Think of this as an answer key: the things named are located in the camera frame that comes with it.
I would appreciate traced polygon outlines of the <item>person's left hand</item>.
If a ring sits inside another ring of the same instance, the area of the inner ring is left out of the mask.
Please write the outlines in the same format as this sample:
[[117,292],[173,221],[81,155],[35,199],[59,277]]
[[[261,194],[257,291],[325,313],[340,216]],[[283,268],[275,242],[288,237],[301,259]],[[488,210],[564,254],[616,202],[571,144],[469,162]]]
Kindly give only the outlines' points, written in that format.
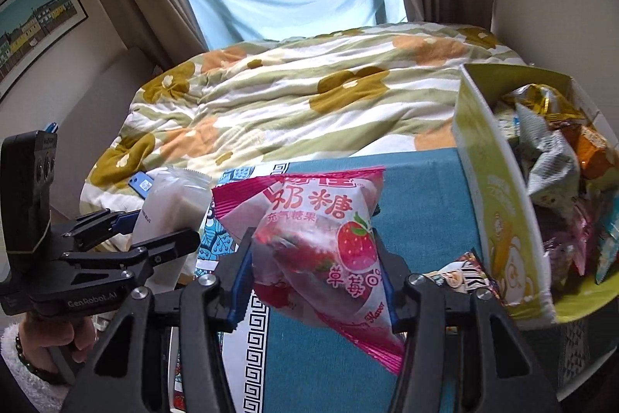
[[58,373],[49,348],[74,344],[72,359],[84,363],[96,343],[96,329],[91,318],[76,322],[59,319],[41,319],[27,314],[19,324],[19,338],[25,358],[34,367],[51,373]]

